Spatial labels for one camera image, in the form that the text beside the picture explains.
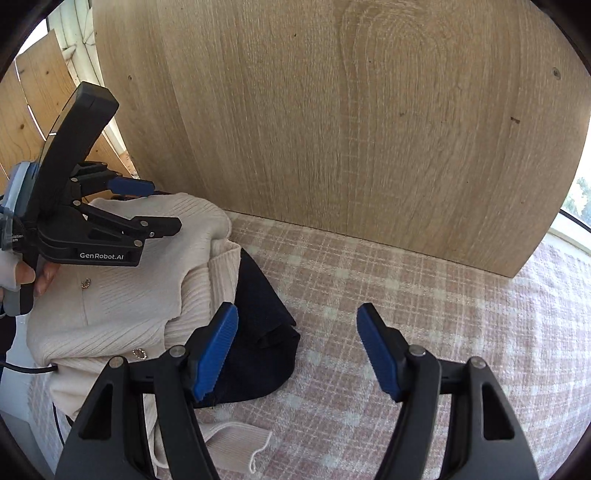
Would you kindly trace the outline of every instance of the checkered tablecloth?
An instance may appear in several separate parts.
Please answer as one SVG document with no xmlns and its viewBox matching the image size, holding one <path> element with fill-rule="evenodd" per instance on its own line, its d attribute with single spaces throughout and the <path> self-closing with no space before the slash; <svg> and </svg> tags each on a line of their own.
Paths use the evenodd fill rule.
<svg viewBox="0 0 591 480">
<path fill-rule="evenodd" d="M 439 358 L 480 355 L 489 362 L 542 479 L 591 421 L 591 258 L 545 240 L 508 279 L 364 240 L 229 216 L 232 240 L 267 275 L 301 342 L 295 372 L 277 392 L 198 412 L 203 421 L 234 419 L 273 431 L 253 477 L 220 471 L 223 480 L 373 479 L 400 409 L 379 389 L 356 333 L 355 312 L 365 301 Z M 450 399 L 442 398 L 426 479 L 437 478 L 443 459 Z M 39 411 L 38 421 L 47 422 L 47 409 Z M 56 441 L 49 426 L 38 430 Z"/>
</svg>

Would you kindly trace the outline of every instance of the metal screw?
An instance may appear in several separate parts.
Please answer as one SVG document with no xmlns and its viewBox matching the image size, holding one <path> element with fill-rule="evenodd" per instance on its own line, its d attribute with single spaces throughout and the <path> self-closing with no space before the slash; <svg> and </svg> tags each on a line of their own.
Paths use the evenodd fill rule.
<svg viewBox="0 0 591 480">
<path fill-rule="evenodd" d="M 481 358 L 479 356 L 473 356 L 472 358 L 470 358 L 470 363 L 475 368 L 482 369 L 482 368 L 486 367 L 486 362 L 484 361 L 483 358 Z"/>
<path fill-rule="evenodd" d="M 174 358 L 180 358 L 185 354 L 186 351 L 187 349 L 182 345 L 175 345 L 174 347 L 170 348 L 170 356 Z"/>
<path fill-rule="evenodd" d="M 408 347 L 408 351 L 412 356 L 423 356 L 425 353 L 427 353 L 424 347 L 420 345 L 411 345 Z"/>
<path fill-rule="evenodd" d="M 109 366 L 111 368 L 119 368 L 121 365 L 123 365 L 122 356 L 114 356 L 111 360 L 109 360 Z"/>
</svg>

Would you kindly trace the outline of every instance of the wooden slat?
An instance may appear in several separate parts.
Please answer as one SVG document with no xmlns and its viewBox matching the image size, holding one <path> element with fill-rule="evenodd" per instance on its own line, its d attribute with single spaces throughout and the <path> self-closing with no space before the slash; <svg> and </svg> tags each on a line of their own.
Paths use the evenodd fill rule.
<svg viewBox="0 0 591 480">
<path fill-rule="evenodd" d="M 41 131 L 47 135 L 76 89 L 55 32 L 50 31 L 18 56 L 16 62 L 27 102 Z M 95 142 L 87 159 L 105 162 L 111 170 L 130 176 L 104 134 Z"/>
<path fill-rule="evenodd" d="M 4 192 L 12 167 L 36 160 L 43 138 L 27 108 L 14 62 L 0 82 L 0 191 Z"/>
</svg>

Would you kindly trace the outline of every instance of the finger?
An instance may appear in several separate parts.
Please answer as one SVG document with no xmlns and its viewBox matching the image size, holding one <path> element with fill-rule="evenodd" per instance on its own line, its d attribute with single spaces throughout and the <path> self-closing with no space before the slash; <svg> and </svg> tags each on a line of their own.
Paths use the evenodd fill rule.
<svg viewBox="0 0 591 480">
<path fill-rule="evenodd" d="M 60 265 L 56 263 L 48 262 L 43 265 L 43 275 L 40 275 L 37 281 L 35 282 L 35 295 L 43 295 L 49 285 L 56 277 L 57 271 L 60 269 Z"/>
<path fill-rule="evenodd" d="M 18 285 L 35 281 L 35 271 L 25 262 L 19 262 L 14 273 Z"/>
<path fill-rule="evenodd" d="M 60 269 L 60 264 L 47 262 L 43 265 L 43 276 L 51 283 L 57 275 L 57 271 Z"/>
<path fill-rule="evenodd" d="M 43 295 L 47 291 L 48 287 L 48 279 L 46 279 L 45 276 L 40 276 L 35 282 L 35 296 L 38 297 L 39 295 Z"/>
</svg>

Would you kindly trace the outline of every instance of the human hand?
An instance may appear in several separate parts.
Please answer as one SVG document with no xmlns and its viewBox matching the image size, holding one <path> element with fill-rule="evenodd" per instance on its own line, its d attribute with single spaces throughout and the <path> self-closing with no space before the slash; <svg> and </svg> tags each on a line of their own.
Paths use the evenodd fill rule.
<svg viewBox="0 0 591 480">
<path fill-rule="evenodd" d="M 35 281 L 35 271 L 25 262 L 19 261 L 11 252 L 0 251 L 0 287 L 15 290 L 17 285 L 35 281 L 35 295 L 43 295 L 55 278 L 60 266 L 47 262 L 41 275 Z M 0 288 L 0 301 L 4 298 L 4 289 Z"/>
</svg>

